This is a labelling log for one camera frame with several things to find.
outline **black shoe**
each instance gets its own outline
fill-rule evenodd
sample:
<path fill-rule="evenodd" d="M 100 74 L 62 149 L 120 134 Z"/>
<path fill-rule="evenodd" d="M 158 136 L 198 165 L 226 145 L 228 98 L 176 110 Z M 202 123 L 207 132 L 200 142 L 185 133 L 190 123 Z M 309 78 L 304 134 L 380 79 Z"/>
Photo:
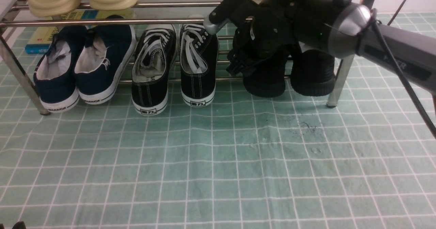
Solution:
<path fill-rule="evenodd" d="M 325 96 L 333 91 L 334 57 L 319 50 L 290 50 L 293 58 L 291 86 L 304 96 Z"/>
<path fill-rule="evenodd" d="M 218 38 L 198 24 L 183 25 L 180 34 L 183 100 L 193 107 L 209 105 L 215 96 Z"/>
<path fill-rule="evenodd" d="M 73 70 L 84 46 L 86 27 L 64 27 L 53 35 L 48 52 L 39 60 L 33 78 L 42 105 L 50 112 L 64 112 L 79 101 Z"/>
<path fill-rule="evenodd" d="M 279 97 L 285 92 L 285 67 L 289 53 L 280 47 L 271 58 L 261 62 L 254 73 L 243 77 L 246 90 L 258 97 Z"/>
<path fill-rule="evenodd" d="M 108 18 L 123 17 L 111 15 Z M 113 97 L 135 46 L 133 26 L 107 25 L 88 30 L 84 49 L 74 69 L 83 101 L 98 105 Z"/>
<path fill-rule="evenodd" d="M 135 51 L 132 100 L 139 114 L 156 115 L 168 104 L 168 74 L 178 50 L 173 25 L 149 25 Z"/>

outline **black boot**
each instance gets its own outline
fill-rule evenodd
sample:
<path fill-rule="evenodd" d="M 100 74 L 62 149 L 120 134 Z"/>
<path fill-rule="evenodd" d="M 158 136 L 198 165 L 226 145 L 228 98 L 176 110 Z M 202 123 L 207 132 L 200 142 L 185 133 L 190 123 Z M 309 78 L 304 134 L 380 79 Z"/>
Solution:
<path fill-rule="evenodd" d="M 258 97 L 279 97 L 285 92 L 285 67 L 289 53 L 285 47 L 261 62 L 256 71 L 243 77 L 246 90 Z"/>
<path fill-rule="evenodd" d="M 325 96 L 333 91 L 334 57 L 319 50 L 290 49 L 293 58 L 291 86 L 304 96 Z"/>

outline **white rubber sole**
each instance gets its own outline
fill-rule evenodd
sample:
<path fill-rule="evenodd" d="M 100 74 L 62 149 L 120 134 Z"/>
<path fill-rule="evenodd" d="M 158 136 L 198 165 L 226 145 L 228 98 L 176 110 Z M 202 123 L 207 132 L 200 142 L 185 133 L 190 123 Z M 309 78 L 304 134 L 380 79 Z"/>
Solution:
<path fill-rule="evenodd" d="M 161 103 L 159 103 L 158 105 L 153 106 L 153 107 L 143 107 L 143 106 L 137 105 L 133 100 L 132 100 L 132 102 L 134 103 L 134 106 L 135 106 L 137 113 L 139 113 L 143 116 L 157 115 L 157 114 L 162 113 L 168 105 L 168 91 L 167 91 L 167 95 L 165 96 L 163 101 Z"/>
<path fill-rule="evenodd" d="M 130 26 L 130 31 L 132 32 L 132 43 L 129 46 L 129 49 L 126 52 L 126 55 L 124 55 L 123 61 L 121 61 L 120 66 L 118 67 L 117 71 L 115 72 L 115 77 L 111 83 L 111 85 L 103 92 L 94 94 L 94 95 L 87 95 L 83 94 L 79 91 L 79 95 L 81 99 L 89 104 L 89 105 L 100 105 L 103 104 L 113 97 L 115 94 L 115 91 L 118 87 L 118 83 L 120 82 L 121 75 L 123 74 L 124 70 L 126 69 L 127 64 L 129 63 L 130 57 L 132 57 L 132 54 L 135 51 L 136 48 L 136 34 L 133 26 Z"/>
<path fill-rule="evenodd" d="M 73 94 L 71 94 L 68 99 L 59 102 L 59 103 L 45 103 L 44 101 L 41 101 L 42 106 L 47 109 L 47 111 L 51 113 L 61 113 L 70 110 L 71 108 L 75 107 L 77 103 L 79 102 L 79 90 L 78 88 L 75 88 Z"/>
<path fill-rule="evenodd" d="M 209 94 L 209 96 L 201 98 L 201 99 L 195 99 L 195 98 L 188 97 L 182 91 L 183 101 L 185 101 L 185 103 L 191 107 L 204 107 L 204 106 L 210 105 L 215 97 L 215 88 L 212 91 L 212 94 Z"/>

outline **shoe rack leg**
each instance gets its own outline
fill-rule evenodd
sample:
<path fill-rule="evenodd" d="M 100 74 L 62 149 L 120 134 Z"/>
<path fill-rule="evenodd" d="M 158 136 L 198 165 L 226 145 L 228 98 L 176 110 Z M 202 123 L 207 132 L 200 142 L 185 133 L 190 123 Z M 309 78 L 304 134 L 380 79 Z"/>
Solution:
<path fill-rule="evenodd" d="M 367 6 L 369 9 L 372 9 L 374 1 L 375 0 L 361 0 L 361 4 Z M 336 74 L 336 83 L 334 85 L 333 92 L 329 95 L 327 100 L 328 108 L 335 108 L 338 106 L 339 97 L 341 96 L 342 89 L 344 88 L 345 80 L 347 79 L 348 72 L 350 72 L 354 57 L 354 55 L 351 55 L 350 57 L 347 57 L 341 61 L 338 73 Z"/>
<path fill-rule="evenodd" d="M 338 72 L 336 73 L 336 83 L 334 84 L 333 91 L 328 97 L 327 107 L 335 108 L 338 106 L 339 97 L 341 96 L 342 90 L 344 89 L 345 80 L 347 80 L 348 73 L 352 67 L 354 60 L 354 55 L 351 55 L 343 60 L 339 64 Z"/>
<path fill-rule="evenodd" d="M 23 89 L 28 94 L 32 103 L 36 106 L 39 113 L 43 116 L 47 116 L 50 114 L 47 109 L 42 106 L 39 101 L 39 95 L 35 90 L 35 86 L 28 77 L 26 71 L 21 66 L 20 62 L 17 60 L 17 57 L 12 52 L 11 48 L 6 43 L 5 39 L 0 35 L 0 56 L 5 61 L 6 65 L 9 67 L 10 71 L 23 87 Z"/>

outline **yellow book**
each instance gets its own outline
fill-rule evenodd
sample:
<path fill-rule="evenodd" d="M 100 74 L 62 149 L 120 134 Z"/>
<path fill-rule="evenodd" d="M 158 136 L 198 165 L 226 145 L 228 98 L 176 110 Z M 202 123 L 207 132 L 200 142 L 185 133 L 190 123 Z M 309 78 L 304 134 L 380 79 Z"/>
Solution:
<path fill-rule="evenodd" d="M 135 13 L 132 9 L 118 11 L 76 10 L 62 15 L 62 19 L 103 19 L 114 14 L 123 16 L 124 18 L 135 17 Z M 53 34 L 58 32 L 59 30 L 56 27 L 39 27 L 28 41 L 25 47 L 26 53 L 29 55 L 46 53 L 53 40 Z"/>

